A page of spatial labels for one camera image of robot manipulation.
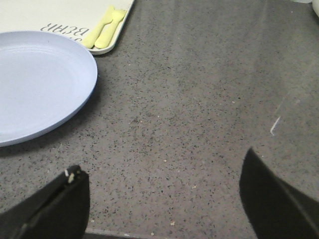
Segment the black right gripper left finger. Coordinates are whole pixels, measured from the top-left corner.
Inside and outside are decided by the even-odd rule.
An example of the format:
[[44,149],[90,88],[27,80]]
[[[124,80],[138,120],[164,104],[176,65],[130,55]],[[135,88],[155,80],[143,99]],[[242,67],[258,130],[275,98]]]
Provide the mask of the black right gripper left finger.
[[81,239],[90,211],[89,176],[64,170],[45,187],[0,215],[2,239]]

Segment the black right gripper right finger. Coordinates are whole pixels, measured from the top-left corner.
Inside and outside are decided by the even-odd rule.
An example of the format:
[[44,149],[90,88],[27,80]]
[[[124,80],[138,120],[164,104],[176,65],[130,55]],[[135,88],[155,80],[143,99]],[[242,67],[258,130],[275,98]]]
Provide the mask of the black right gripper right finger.
[[239,181],[244,211],[259,239],[317,239],[319,203],[277,177],[250,148]]

